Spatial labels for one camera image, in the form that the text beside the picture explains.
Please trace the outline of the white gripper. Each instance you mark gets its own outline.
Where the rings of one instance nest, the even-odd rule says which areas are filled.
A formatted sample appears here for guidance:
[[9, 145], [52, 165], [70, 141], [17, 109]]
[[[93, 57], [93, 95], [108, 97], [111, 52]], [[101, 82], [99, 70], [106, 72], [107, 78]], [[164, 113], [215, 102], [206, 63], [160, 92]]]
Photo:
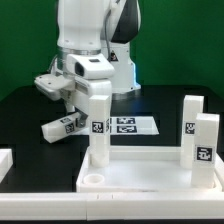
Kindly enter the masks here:
[[93, 95], [111, 97], [110, 78], [115, 74], [112, 64], [102, 53], [92, 56], [68, 54], [63, 74], [45, 74], [35, 79], [37, 88], [53, 101], [63, 99], [77, 112], [75, 124], [84, 128], [89, 114], [89, 99]]

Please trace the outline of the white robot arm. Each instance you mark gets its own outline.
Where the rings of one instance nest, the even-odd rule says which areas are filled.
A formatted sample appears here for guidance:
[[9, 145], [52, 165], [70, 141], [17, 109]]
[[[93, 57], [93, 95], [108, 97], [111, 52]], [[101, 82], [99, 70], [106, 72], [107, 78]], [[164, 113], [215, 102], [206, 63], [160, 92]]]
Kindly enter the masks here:
[[137, 94], [130, 42], [141, 26], [138, 0], [58, 0], [57, 54], [47, 73], [35, 78], [48, 98], [65, 102], [83, 128], [89, 98], [121, 100]]

